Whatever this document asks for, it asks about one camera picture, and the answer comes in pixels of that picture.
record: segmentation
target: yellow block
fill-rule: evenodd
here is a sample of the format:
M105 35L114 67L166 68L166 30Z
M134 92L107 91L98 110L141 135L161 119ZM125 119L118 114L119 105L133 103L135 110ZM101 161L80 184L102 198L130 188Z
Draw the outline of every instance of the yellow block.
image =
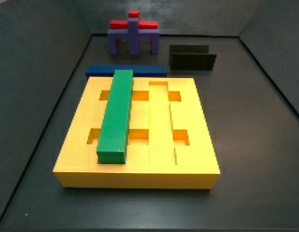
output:
M110 82L87 79L52 170L62 186L210 189L219 169L191 78L134 78L126 163L97 163Z

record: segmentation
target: blue block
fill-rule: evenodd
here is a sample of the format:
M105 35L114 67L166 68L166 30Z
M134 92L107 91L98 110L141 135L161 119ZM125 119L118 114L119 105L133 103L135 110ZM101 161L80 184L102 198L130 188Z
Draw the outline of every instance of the blue block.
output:
M165 77L165 65L90 65L86 69L84 76L113 76L114 70L131 70L134 77Z

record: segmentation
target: green block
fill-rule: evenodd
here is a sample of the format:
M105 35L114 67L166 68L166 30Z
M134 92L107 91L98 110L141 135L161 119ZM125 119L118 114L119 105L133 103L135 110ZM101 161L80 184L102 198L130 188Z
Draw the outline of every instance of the green block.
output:
M115 70L97 142L101 164L123 164L133 92L133 71Z

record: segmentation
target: purple block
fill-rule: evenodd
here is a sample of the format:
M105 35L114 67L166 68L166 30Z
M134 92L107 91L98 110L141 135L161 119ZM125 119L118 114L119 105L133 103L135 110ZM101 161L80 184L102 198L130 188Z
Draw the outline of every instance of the purple block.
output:
M149 38L151 40L151 53L158 53L159 29L138 29L138 19L127 18L127 29L109 29L107 41L110 54L117 53L115 39L126 39L129 44L129 54L138 54L138 40Z

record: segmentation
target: red top piece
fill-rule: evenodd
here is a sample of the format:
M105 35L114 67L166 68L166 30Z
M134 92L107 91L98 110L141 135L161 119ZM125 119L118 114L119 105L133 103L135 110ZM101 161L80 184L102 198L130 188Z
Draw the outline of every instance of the red top piece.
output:
M110 29L126 29L127 23L125 20L110 20Z
M149 21L139 21L138 22L138 29L158 29L158 23L149 22Z
M137 10L130 10L127 12L127 18L138 18L138 11Z

